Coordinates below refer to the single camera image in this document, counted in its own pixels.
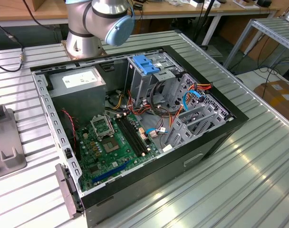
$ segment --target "red wire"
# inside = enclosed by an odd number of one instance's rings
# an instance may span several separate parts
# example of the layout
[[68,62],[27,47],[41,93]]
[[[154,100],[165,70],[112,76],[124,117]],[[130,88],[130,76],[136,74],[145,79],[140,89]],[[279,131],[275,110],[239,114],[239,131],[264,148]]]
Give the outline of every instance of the red wire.
[[69,120],[72,124],[72,127],[73,127],[73,136],[74,136],[74,150],[76,149],[76,133],[75,133],[75,125],[74,125],[74,122],[73,122],[73,118],[68,114],[67,111],[65,110],[62,110],[68,117],[69,117]]

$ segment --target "chip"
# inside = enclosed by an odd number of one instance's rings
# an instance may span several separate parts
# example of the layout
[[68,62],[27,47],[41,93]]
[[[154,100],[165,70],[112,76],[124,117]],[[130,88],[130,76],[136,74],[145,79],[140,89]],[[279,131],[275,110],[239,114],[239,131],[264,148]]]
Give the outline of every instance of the chip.
[[91,173],[94,173],[94,172],[98,171],[99,168],[98,168],[97,165],[94,165],[94,166],[92,166],[91,168],[89,168],[89,170],[91,171]]
[[97,158],[99,158],[99,157],[101,157],[101,153],[96,152],[96,153],[95,153],[95,156],[96,156]]
[[106,153],[110,153],[112,151],[119,149],[119,144],[116,141],[116,139],[114,139],[114,137],[106,138],[106,139],[102,140],[101,143],[102,143]]

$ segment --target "ram slot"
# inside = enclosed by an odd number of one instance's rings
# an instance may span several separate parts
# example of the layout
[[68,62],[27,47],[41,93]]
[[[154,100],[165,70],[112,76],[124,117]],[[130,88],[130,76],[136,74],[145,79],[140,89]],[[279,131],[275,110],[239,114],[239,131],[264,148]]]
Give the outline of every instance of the ram slot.
[[127,119],[116,119],[116,123],[137,157],[141,157],[143,153],[148,152],[144,143]]

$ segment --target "black cable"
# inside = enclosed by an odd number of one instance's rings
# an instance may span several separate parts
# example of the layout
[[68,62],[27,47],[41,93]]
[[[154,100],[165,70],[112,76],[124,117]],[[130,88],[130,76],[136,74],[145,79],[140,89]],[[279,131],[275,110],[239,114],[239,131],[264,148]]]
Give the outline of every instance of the black cable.
[[0,66],[0,69],[4,70],[4,71],[6,71],[6,72],[17,72],[17,71],[21,70],[22,65],[23,65],[23,61],[24,61],[23,48],[24,48],[24,46],[19,42],[19,40],[18,40],[14,35],[10,34],[10,33],[9,33],[5,28],[3,28],[1,25],[0,25],[0,29],[5,33],[5,35],[6,35],[9,39],[11,39],[12,41],[18,43],[18,44],[20,45],[20,47],[21,47],[21,54],[20,54],[20,57],[19,57],[19,58],[20,58],[20,65],[19,65],[19,67],[18,67],[17,69],[15,69],[15,70],[8,70],[8,69],[5,69],[4,67]]
[[208,6],[208,8],[207,8],[207,10],[206,10],[206,12],[205,12],[205,15],[204,15],[204,17],[203,17],[203,20],[202,20],[202,24],[201,24],[200,27],[199,27],[199,31],[198,31],[198,33],[195,34],[195,37],[193,37],[193,42],[194,42],[194,43],[196,43],[196,40],[198,39],[198,37],[199,37],[199,35],[200,35],[200,33],[201,33],[201,30],[202,30],[202,28],[203,28],[203,25],[206,23],[206,21],[207,21],[207,19],[208,19],[208,15],[209,15],[210,10],[211,10],[211,8],[212,8],[212,6],[213,6],[213,4],[214,4],[214,1],[215,1],[215,0],[211,0],[210,3],[209,3],[209,6]]
[[259,64],[259,61],[260,61],[260,55],[262,54],[262,51],[263,51],[265,45],[267,44],[267,41],[268,41],[268,40],[269,40],[269,37],[266,39],[266,41],[265,41],[265,43],[264,43],[262,49],[260,50],[260,53],[259,53],[259,56],[258,56],[258,68],[260,67],[260,64]]
[[268,79],[270,77],[270,74],[271,74],[271,71],[269,72],[267,78],[266,78],[266,82],[265,82],[265,88],[264,88],[264,92],[263,92],[263,95],[262,95],[262,99],[264,99],[264,95],[265,95],[265,92],[266,92],[266,88],[267,88],[267,82],[268,82]]
[[260,63],[260,66],[271,56],[271,54],[278,48],[279,44],[274,48],[273,51],[270,52],[270,54]]
[[163,134],[160,136],[160,138],[159,138],[159,144],[160,144],[160,147],[161,147],[161,148],[163,148],[163,146],[162,146],[162,137],[163,137],[164,134],[166,134],[166,133],[163,133]]
[[28,4],[26,3],[26,1],[25,1],[25,0],[22,0],[22,1],[23,1],[24,5],[26,6],[26,9],[27,9],[27,11],[29,12],[31,18],[34,20],[34,22],[36,22],[38,25],[40,25],[41,27],[46,28],[46,29],[48,29],[48,30],[51,30],[51,31],[54,31],[54,30],[55,30],[55,29],[52,29],[52,28],[50,28],[50,27],[48,27],[48,26],[45,26],[45,25],[42,25],[41,23],[39,23],[39,22],[35,19],[35,17],[32,15],[32,12],[30,11],[29,6],[28,6]]
[[261,36],[258,41],[253,45],[253,47],[239,60],[239,62],[237,62],[236,64],[234,64],[231,68],[229,68],[228,70],[231,71],[233,70],[233,68],[235,68],[237,66],[237,68],[239,68],[240,63],[243,61],[243,59],[258,45],[258,43],[261,41],[261,39],[264,37],[265,35]]
[[36,24],[40,25],[41,27],[52,31],[52,32],[54,33],[54,39],[55,39],[55,41],[56,41],[57,43],[59,43],[59,39],[58,39],[57,34],[56,34],[56,37],[57,37],[57,38],[55,38],[56,27],[51,28],[50,26],[45,26],[45,25],[42,25],[40,22],[38,22],[38,21],[35,19],[34,15],[32,15],[32,12],[31,12],[28,4],[26,3],[26,1],[25,1],[25,0],[22,0],[22,1],[23,1],[24,5],[26,6],[26,9],[27,9],[27,11],[29,12],[29,15],[31,16],[31,18],[34,20],[34,22],[35,22]]
[[21,48],[24,47],[24,46],[20,43],[20,41],[19,41],[14,35],[12,35],[10,32],[8,32],[7,30],[5,30],[5,28],[3,28],[1,25],[0,25],[0,29],[5,33],[5,35],[6,35],[9,39],[11,39],[12,41],[18,43]]
[[169,112],[167,109],[163,107],[156,108],[156,105],[154,104],[154,100],[153,100],[153,96],[154,96],[156,88],[161,86],[163,83],[164,81],[157,82],[152,88],[151,93],[150,93],[150,106],[151,106],[151,110],[153,111],[153,113],[155,113],[157,116],[162,117],[162,118],[167,118],[167,117],[170,117],[170,115],[176,114],[176,112]]
[[195,36],[195,34],[197,34],[198,24],[199,24],[199,22],[201,20],[201,16],[202,16],[202,10],[201,10],[201,13],[200,13],[200,17],[198,18],[198,21],[196,23],[196,27],[194,28],[194,32],[193,32],[192,38]]

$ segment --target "connector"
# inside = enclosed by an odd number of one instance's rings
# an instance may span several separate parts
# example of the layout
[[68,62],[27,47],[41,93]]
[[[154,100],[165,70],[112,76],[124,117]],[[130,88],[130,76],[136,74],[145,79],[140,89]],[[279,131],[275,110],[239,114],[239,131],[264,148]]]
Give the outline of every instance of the connector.
[[17,40],[13,35],[11,35],[10,33],[5,33],[5,35],[6,35],[9,39],[11,39],[13,42],[18,43],[18,40]]
[[25,60],[25,55],[24,55],[24,51],[21,51],[20,57],[19,57],[20,63],[22,64]]

